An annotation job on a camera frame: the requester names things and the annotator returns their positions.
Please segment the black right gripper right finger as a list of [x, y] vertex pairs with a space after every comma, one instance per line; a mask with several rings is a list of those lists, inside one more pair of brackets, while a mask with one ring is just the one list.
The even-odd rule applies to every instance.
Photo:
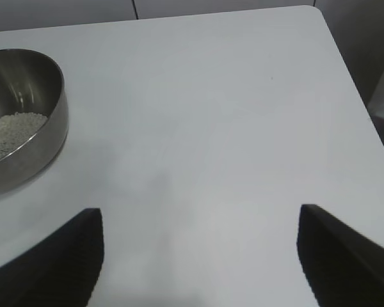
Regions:
[[384, 306], [384, 248], [318, 205], [300, 208], [298, 258], [319, 306]]

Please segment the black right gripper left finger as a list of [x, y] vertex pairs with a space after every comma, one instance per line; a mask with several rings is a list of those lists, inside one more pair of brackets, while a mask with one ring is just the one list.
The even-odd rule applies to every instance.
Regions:
[[0, 306], [87, 306], [103, 261], [101, 210], [84, 209], [0, 267]]

